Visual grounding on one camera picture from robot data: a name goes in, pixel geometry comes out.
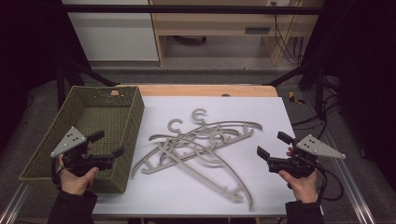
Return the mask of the wooden desk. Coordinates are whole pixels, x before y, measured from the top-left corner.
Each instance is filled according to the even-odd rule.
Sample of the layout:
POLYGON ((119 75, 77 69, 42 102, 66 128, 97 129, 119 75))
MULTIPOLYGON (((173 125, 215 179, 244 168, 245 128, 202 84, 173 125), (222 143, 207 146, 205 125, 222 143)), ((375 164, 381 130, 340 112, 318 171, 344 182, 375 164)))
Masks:
MULTIPOLYGON (((324 0, 148 0, 152 6, 322 7, 324 0)), ((272 65, 293 37, 311 36, 316 15, 154 13, 159 36, 259 36, 272 65)))

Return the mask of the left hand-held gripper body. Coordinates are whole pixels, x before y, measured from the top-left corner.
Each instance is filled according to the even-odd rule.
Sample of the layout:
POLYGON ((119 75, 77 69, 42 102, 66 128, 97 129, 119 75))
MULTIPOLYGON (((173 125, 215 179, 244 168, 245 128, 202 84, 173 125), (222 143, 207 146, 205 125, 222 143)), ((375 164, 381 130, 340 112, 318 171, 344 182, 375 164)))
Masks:
POLYGON ((91 168, 97 167, 100 171, 109 170, 113 166, 113 154, 92 155, 88 145, 91 142, 77 128, 71 127, 50 153, 51 172, 56 176, 59 172, 58 157, 63 154, 64 168, 76 176, 84 176, 91 168))

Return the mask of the person's left hand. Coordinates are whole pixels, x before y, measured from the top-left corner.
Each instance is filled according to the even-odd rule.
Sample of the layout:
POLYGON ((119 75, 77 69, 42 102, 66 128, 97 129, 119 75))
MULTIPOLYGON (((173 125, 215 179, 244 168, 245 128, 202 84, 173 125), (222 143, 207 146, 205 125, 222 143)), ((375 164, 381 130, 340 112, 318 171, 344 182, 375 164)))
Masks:
POLYGON ((58 157, 59 164, 62 167, 62 170, 58 172, 61 181, 61 189, 66 193, 82 196, 87 187, 93 184, 93 180, 99 173, 99 169, 93 167, 84 176, 76 176, 64 168, 63 156, 63 154, 60 154, 58 157))

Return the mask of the yellow and black tool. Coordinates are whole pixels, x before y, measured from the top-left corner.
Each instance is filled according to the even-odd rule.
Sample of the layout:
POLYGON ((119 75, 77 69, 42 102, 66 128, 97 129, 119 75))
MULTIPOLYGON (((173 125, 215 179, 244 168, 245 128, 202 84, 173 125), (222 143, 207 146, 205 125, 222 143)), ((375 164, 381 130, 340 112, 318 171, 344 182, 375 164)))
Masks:
POLYGON ((290 99, 290 102, 292 102, 292 103, 305 105, 305 100, 296 99, 295 96, 294 96, 293 91, 289 91, 289 99, 290 99))

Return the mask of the black horizontal bar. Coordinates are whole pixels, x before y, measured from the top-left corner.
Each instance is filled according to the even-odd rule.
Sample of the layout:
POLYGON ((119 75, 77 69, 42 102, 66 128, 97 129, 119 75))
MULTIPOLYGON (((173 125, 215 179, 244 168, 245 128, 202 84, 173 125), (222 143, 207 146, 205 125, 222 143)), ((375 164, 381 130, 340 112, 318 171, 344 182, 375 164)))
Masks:
POLYGON ((144 5, 63 5, 67 12, 81 13, 182 13, 182 14, 276 14, 319 15, 318 7, 241 6, 144 6, 144 5))

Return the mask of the aluminium rail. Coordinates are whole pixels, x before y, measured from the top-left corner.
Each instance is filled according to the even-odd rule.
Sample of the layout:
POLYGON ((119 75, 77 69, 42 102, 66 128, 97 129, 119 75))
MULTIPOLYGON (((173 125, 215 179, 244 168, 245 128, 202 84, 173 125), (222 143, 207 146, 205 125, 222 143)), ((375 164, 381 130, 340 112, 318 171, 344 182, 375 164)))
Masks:
POLYGON ((352 173, 350 173, 346 161, 334 158, 331 158, 331 161, 360 224, 376 224, 375 218, 364 200, 352 173))
POLYGON ((0 215, 0 224, 14 224, 27 197, 29 196, 31 189, 31 187, 24 183, 19 184, 10 202, 0 215))

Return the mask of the person's right hand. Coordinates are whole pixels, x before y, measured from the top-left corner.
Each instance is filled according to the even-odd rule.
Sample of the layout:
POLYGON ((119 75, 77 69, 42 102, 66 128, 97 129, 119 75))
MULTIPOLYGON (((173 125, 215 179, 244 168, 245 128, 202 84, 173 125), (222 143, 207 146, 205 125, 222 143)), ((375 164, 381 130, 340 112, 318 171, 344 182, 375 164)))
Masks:
POLYGON ((317 173, 313 172, 309 177, 295 178, 286 171, 278 174, 291 186, 297 201, 302 203, 315 203, 317 201, 317 173))

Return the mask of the green woven basket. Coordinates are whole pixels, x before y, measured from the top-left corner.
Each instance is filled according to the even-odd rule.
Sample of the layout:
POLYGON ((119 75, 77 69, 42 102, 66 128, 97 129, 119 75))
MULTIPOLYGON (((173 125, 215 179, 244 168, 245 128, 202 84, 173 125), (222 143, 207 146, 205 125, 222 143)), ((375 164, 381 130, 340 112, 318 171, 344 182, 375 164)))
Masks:
POLYGON ((20 181, 46 193, 54 193, 50 153, 72 127, 88 136, 103 130, 105 137, 94 144, 92 154, 109 154, 123 146, 110 170, 94 180, 95 193, 123 193, 130 176, 134 148, 145 105, 137 87, 79 87, 71 89, 20 175, 20 181))

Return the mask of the black curtain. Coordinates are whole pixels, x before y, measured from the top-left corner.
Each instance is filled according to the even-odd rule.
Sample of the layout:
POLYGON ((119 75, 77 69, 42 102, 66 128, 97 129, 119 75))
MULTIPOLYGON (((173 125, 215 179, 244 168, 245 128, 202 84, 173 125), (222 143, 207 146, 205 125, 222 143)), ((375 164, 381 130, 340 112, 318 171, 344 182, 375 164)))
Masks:
POLYGON ((305 52, 340 79, 346 119, 368 156, 396 190, 396 0, 324 0, 305 52))
POLYGON ((61 62, 90 64, 63 0, 0 0, 0 150, 21 120, 30 90, 61 62))

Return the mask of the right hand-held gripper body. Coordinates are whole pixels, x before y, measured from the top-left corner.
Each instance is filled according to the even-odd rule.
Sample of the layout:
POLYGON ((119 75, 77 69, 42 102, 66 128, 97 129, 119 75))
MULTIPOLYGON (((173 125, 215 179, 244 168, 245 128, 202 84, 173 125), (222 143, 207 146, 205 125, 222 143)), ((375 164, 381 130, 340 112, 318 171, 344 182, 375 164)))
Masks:
POLYGON ((298 140, 293 138, 293 155, 287 159, 271 157, 267 161, 270 173, 283 170, 295 178, 309 177, 318 166, 318 157, 344 159, 345 154, 326 145, 313 135, 298 140))

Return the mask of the white table mat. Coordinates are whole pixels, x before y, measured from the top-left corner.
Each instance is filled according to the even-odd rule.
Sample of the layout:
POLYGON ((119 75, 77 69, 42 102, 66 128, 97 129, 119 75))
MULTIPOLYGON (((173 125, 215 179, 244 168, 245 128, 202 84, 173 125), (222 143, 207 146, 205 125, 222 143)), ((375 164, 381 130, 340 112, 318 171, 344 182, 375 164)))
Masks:
POLYGON ((285 181, 268 171, 266 162, 257 153, 263 147, 274 157, 285 157, 287 145, 277 138, 279 132, 292 134, 290 120, 279 97, 145 97, 145 111, 135 147, 133 165, 137 171, 122 194, 102 194, 94 208, 97 215, 115 217, 264 217, 285 215, 285 204, 294 196, 285 181), (240 120, 260 123, 249 138, 217 149, 242 178, 253 198, 236 203, 181 165, 146 175, 140 160, 154 149, 161 139, 149 141, 154 134, 169 134, 171 119, 174 129, 183 133, 197 124, 191 112, 203 108, 208 122, 240 120))

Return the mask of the white cabinet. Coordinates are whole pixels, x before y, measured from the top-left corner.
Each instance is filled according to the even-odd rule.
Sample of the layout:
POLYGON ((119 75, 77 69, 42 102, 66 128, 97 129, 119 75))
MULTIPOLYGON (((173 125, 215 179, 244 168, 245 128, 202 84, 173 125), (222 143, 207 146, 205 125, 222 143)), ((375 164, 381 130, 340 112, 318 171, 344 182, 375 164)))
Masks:
POLYGON ((158 61, 149 13, 68 14, 90 62, 158 61))

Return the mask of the black metal stand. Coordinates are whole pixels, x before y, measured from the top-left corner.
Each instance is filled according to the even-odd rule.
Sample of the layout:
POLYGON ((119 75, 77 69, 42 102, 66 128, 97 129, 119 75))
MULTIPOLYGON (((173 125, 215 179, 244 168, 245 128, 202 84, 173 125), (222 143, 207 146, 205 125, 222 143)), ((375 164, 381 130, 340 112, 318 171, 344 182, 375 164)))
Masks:
POLYGON ((309 90, 313 85, 316 85, 315 92, 315 112, 320 119, 325 118, 324 112, 324 70, 318 63, 304 63, 297 68, 289 71, 286 75, 276 78, 269 83, 264 83, 264 86, 276 87, 292 77, 302 75, 298 84, 299 88, 303 91, 309 90))
POLYGON ((117 86, 116 82, 93 72, 90 67, 83 66, 74 61, 63 61, 56 69, 58 108, 62 107, 66 98, 65 81, 67 81, 71 86, 84 85, 84 81, 80 77, 80 74, 87 75, 107 87, 117 86))

